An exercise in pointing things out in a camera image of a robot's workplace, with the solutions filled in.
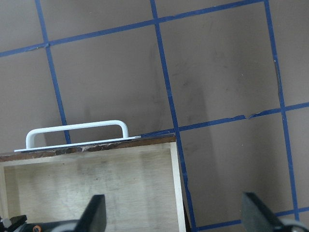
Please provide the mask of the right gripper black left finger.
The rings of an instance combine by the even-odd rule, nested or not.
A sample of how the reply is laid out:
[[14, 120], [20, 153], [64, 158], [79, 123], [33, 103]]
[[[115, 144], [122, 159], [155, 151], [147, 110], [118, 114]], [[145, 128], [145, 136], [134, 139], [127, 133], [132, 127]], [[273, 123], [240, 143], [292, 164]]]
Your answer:
[[81, 218], [75, 232], [104, 232], [107, 226], [105, 195], [94, 195]]

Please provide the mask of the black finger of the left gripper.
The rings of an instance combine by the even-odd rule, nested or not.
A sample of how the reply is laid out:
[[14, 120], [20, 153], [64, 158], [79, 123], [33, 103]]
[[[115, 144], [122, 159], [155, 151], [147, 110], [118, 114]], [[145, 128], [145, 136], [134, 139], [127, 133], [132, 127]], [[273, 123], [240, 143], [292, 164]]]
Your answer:
[[12, 218], [1, 218], [0, 219], [0, 231], [1, 232], [14, 232], [20, 226], [25, 224], [27, 220], [26, 215], [16, 216]]

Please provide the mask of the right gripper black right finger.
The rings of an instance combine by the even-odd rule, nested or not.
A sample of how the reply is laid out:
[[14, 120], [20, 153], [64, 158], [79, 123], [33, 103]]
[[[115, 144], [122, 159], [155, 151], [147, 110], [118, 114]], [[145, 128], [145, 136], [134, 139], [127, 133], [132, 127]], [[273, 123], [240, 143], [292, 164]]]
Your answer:
[[247, 232], [280, 232], [283, 223], [253, 192], [243, 192], [241, 223]]

